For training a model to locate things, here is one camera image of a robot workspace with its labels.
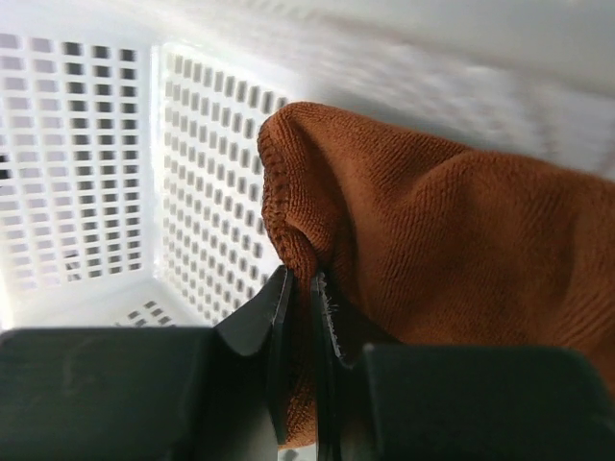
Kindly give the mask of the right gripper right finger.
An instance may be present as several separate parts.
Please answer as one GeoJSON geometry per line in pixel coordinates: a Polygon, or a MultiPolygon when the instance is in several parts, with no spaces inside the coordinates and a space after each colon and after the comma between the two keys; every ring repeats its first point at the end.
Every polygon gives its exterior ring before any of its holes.
{"type": "Polygon", "coordinates": [[[323,272],[310,286],[315,341],[317,458],[374,460],[371,396],[361,362],[375,338],[369,321],[344,299],[323,272]]]}

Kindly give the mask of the brown towel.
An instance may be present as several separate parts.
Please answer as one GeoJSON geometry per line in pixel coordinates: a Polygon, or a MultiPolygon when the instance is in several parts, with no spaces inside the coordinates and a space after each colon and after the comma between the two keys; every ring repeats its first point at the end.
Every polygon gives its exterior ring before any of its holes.
{"type": "Polygon", "coordinates": [[[262,218],[298,281],[286,443],[315,440],[311,279],[409,344],[556,346],[614,384],[614,184],[300,102],[262,125],[262,218]]]}

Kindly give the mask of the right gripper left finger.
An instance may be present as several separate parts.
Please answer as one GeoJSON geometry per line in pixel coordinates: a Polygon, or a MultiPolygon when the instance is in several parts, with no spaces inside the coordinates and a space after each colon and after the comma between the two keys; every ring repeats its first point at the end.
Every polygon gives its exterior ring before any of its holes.
{"type": "Polygon", "coordinates": [[[277,442],[286,443],[290,397],[289,357],[294,275],[281,265],[258,293],[215,328],[224,344],[243,358],[264,360],[264,399],[277,442]]]}

